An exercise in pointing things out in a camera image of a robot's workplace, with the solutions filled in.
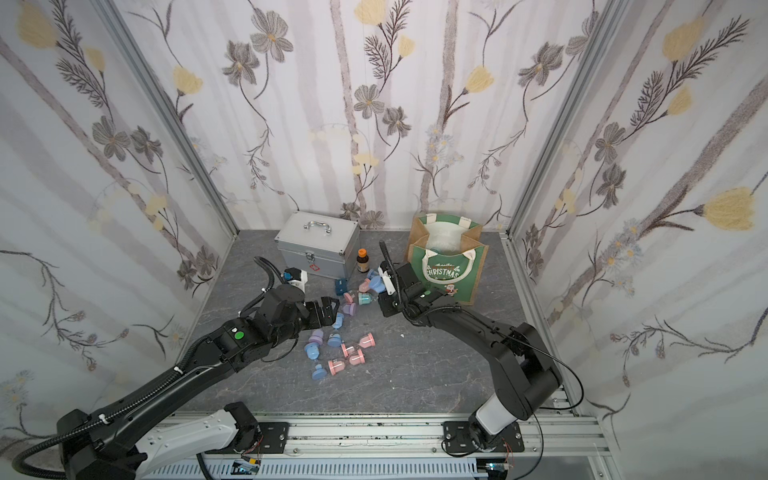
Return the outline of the silver aluminium case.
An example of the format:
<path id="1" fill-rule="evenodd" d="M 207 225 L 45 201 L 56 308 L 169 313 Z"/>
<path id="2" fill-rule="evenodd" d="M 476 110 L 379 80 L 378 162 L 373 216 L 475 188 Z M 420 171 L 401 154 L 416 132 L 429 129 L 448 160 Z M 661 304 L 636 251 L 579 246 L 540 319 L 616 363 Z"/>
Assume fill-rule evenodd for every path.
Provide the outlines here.
<path id="1" fill-rule="evenodd" d="M 360 248 L 357 221 L 295 212 L 275 237 L 288 267 L 331 279 L 349 279 Z"/>

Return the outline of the green hourglass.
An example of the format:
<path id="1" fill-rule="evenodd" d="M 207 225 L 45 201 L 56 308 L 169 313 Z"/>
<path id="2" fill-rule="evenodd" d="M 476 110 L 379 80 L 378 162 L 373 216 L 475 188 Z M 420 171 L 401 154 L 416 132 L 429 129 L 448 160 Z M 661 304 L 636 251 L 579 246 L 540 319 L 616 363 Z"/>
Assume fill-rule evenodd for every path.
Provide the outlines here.
<path id="1" fill-rule="evenodd" d="M 376 300 L 376 296 L 370 292 L 359 292 L 358 303 L 360 305 L 369 305 Z"/>

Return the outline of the blue hourglass front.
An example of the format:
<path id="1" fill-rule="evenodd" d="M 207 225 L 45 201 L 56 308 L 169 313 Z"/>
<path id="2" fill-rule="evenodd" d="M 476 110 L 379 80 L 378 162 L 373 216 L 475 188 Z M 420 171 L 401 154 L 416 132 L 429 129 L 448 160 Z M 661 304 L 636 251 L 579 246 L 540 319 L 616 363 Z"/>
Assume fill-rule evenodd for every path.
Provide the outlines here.
<path id="1" fill-rule="evenodd" d="M 315 364 L 311 374 L 313 381 L 321 381 L 328 376 L 328 372 L 321 364 Z"/>

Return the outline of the teal pill box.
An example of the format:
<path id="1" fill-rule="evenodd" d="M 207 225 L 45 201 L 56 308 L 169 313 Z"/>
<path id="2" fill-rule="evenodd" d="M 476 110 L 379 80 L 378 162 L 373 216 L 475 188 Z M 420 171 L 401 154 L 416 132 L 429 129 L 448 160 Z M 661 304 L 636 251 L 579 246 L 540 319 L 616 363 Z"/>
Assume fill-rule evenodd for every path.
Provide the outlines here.
<path id="1" fill-rule="evenodd" d="M 348 282 L 345 278 L 336 279 L 334 282 L 334 290 L 337 296 L 343 296 L 348 292 Z"/>

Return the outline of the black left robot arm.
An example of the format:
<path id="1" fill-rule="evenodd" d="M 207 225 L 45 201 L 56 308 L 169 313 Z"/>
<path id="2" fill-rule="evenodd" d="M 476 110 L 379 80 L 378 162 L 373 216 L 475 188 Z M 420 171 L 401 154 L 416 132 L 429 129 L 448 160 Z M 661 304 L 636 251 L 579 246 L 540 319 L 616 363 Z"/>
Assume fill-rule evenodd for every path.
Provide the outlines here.
<path id="1" fill-rule="evenodd" d="M 122 399 L 62 417 L 56 435 L 18 453 L 13 469 L 41 479 L 135 479 L 150 461 L 140 440 L 179 407 L 282 342 L 335 322 L 338 299 L 310 301 L 269 260 L 255 262 L 267 274 L 267 287 L 235 318 L 192 342 L 173 367 Z"/>

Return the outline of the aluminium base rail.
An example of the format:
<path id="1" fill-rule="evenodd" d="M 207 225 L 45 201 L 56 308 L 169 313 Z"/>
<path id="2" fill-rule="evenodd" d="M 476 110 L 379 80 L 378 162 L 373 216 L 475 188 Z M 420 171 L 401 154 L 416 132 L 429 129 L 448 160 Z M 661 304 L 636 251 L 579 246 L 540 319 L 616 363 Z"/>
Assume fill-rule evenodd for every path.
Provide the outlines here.
<path id="1" fill-rule="evenodd" d="M 594 478 L 619 473 L 593 417 L 544 411 L 507 427 L 492 447 L 477 447 L 462 414 L 275 414 L 257 418 L 261 435 L 228 446 L 221 414 L 177 413 L 140 446 L 159 458 L 147 479 L 196 478 L 201 454 L 215 478 L 405 479 Z"/>

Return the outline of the purple hourglass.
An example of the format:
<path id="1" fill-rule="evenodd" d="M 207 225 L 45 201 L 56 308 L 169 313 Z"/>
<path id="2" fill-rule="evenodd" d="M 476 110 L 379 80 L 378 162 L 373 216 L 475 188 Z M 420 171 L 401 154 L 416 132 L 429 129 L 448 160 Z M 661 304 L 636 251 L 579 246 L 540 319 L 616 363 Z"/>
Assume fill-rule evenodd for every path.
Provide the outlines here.
<path id="1" fill-rule="evenodd" d="M 322 345 L 324 343 L 324 332 L 322 329 L 316 329 L 314 330 L 309 339 L 309 343 L 314 343 L 316 345 Z"/>
<path id="2" fill-rule="evenodd" d="M 357 312 L 357 307 L 358 307 L 358 305 L 357 305 L 357 304 L 355 304 L 355 303 L 349 303 L 349 304 L 345 304 L 345 305 L 342 307 L 342 312 L 343 312 L 345 315 L 348 315 L 348 316 L 354 316 L 354 315 L 356 314 L 356 312 Z"/>

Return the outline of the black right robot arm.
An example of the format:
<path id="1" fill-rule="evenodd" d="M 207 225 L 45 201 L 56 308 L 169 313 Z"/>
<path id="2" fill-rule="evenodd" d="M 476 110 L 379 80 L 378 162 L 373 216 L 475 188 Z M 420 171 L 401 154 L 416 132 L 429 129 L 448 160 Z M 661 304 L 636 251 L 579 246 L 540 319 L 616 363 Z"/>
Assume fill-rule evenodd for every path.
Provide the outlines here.
<path id="1" fill-rule="evenodd" d="M 475 451 L 496 448 L 512 424 L 545 406 L 563 384 L 561 370 L 569 366 L 546 349 L 532 325 L 499 323 L 462 306 L 447 293 L 427 288 L 411 264 L 395 264 L 383 240 L 379 247 L 379 274 L 387 286 L 378 297 L 382 315 L 401 315 L 416 327 L 442 330 L 487 362 L 493 393 L 469 416 L 468 435 Z"/>

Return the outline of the pink hourglass lower pair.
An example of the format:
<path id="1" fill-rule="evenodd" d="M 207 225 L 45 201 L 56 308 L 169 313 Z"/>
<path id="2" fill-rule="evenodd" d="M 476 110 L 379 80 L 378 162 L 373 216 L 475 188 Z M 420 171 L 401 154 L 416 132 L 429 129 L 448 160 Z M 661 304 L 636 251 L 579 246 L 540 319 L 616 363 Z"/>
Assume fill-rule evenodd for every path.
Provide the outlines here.
<path id="1" fill-rule="evenodd" d="M 346 344 L 342 344 L 341 348 L 344 359 L 348 364 L 357 366 L 366 362 L 362 348 Z"/>

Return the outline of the blue hourglass number 30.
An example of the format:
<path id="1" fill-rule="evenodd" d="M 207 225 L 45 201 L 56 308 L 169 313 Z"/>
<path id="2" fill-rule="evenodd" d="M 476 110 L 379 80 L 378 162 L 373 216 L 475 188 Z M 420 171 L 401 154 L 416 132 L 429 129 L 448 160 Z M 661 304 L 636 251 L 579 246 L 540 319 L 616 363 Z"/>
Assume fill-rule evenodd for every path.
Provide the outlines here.
<path id="1" fill-rule="evenodd" d="M 310 360 L 317 360 L 320 356 L 320 348 L 315 342 L 308 342 L 304 346 L 304 352 Z"/>

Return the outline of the green burlap canvas bag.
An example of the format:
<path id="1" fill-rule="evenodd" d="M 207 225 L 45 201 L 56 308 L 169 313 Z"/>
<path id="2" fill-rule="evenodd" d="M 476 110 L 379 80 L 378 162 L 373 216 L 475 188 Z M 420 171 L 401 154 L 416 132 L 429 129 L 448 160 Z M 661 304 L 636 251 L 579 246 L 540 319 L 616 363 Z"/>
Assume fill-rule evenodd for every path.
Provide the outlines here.
<path id="1" fill-rule="evenodd" d="M 446 213 L 416 215 L 411 224 L 406 259 L 417 278 L 464 305 L 473 305 L 489 246 L 481 241 L 483 226 Z"/>

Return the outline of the blue hourglass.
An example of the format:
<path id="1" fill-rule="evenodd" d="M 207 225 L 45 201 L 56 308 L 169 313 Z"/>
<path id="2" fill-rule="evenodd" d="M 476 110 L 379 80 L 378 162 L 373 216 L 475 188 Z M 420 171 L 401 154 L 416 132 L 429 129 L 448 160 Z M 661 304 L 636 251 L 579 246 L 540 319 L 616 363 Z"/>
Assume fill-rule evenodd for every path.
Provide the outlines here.
<path id="1" fill-rule="evenodd" d="M 382 294 L 387 291 L 387 286 L 384 280 L 378 274 L 370 276 L 368 280 L 368 286 L 371 291 L 374 291 L 377 294 Z"/>
<path id="2" fill-rule="evenodd" d="M 311 374 L 313 381 L 321 381 L 328 376 L 328 372 L 321 364 L 315 364 Z"/>

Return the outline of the pink hourglass small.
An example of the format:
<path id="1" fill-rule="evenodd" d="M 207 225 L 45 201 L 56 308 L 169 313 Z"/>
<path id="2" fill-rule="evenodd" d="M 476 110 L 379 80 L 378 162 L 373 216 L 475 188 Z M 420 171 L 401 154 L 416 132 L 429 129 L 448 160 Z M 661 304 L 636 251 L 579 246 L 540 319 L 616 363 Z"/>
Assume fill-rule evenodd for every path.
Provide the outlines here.
<path id="1" fill-rule="evenodd" d="M 371 347 L 374 347 L 375 345 L 376 345 L 376 341 L 372 333 L 368 333 L 367 335 L 362 337 L 358 342 L 358 346 L 363 349 L 371 348 Z"/>

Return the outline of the purple hourglass standing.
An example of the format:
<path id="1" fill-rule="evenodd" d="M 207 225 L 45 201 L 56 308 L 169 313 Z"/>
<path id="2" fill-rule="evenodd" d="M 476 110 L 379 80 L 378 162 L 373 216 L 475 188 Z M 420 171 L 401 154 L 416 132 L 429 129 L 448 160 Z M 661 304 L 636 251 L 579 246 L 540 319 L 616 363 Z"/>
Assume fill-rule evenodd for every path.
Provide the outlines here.
<path id="1" fill-rule="evenodd" d="M 316 329 L 314 330 L 309 339 L 309 343 L 314 343 L 316 345 L 322 345 L 324 343 L 324 332 L 322 329 Z"/>

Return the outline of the pink hourglass number 15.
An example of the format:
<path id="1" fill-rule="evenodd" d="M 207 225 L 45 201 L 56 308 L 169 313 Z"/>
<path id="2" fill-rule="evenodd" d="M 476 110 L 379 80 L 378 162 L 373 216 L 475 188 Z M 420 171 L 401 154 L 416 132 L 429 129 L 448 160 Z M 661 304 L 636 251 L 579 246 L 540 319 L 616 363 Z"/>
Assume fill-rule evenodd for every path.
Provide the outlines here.
<path id="1" fill-rule="evenodd" d="M 347 366 L 347 363 L 341 359 L 334 359 L 328 361 L 328 369 L 332 376 L 342 372 Z"/>

